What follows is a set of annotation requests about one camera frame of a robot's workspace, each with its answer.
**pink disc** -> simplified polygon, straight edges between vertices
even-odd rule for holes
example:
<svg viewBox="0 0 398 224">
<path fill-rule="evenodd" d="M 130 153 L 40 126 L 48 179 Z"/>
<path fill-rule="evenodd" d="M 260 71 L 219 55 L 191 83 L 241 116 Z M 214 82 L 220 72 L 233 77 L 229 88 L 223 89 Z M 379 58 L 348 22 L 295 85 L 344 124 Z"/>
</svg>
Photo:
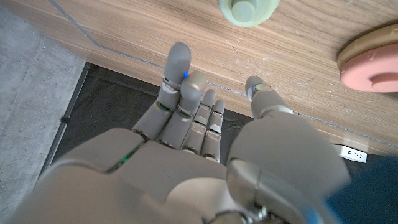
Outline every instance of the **pink disc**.
<svg viewBox="0 0 398 224">
<path fill-rule="evenodd" d="M 340 80 L 355 90 L 397 92 L 398 43 L 378 47 L 352 58 L 342 66 Z"/>
</svg>

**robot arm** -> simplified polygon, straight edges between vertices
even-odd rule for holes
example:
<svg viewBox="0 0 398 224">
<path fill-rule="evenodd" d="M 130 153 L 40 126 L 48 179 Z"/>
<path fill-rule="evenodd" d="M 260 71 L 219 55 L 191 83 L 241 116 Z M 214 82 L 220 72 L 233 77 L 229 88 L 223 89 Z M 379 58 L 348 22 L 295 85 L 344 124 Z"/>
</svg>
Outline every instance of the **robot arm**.
<svg viewBox="0 0 398 224">
<path fill-rule="evenodd" d="M 251 77 L 255 120 L 219 164 L 224 102 L 189 65 L 189 48 L 176 43 L 159 97 L 132 131 L 65 154 L 9 223 L 338 223 L 323 201 L 349 175 L 327 140 Z"/>
</svg>

